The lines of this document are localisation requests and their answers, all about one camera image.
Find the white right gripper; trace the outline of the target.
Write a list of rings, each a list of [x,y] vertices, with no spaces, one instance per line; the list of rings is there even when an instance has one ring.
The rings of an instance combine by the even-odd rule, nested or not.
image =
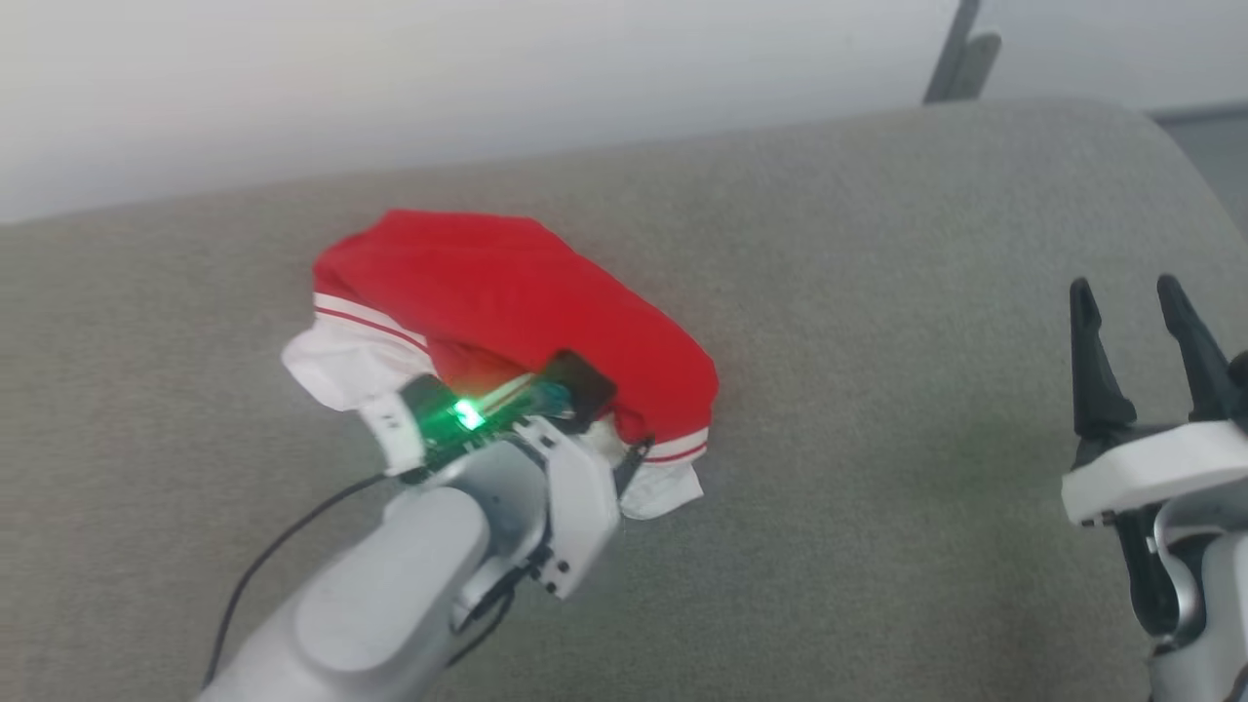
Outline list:
[[[1164,432],[1114,446],[1062,478],[1061,497],[1073,525],[1094,523],[1166,498],[1236,483],[1247,476],[1246,376],[1234,371],[1203,324],[1181,281],[1157,280],[1159,311],[1174,337],[1189,383],[1189,421]],[[1134,405],[1119,391],[1099,337],[1104,324],[1088,280],[1070,285],[1072,418],[1082,440],[1131,428]]]

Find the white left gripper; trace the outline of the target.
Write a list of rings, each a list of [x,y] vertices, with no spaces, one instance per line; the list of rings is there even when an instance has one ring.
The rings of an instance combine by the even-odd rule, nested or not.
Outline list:
[[[548,595],[569,600],[619,530],[618,497],[631,485],[654,438],[631,443],[615,466],[597,446],[568,435],[548,418],[530,418],[530,447],[542,457],[547,485],[547,530],[539,581]]]

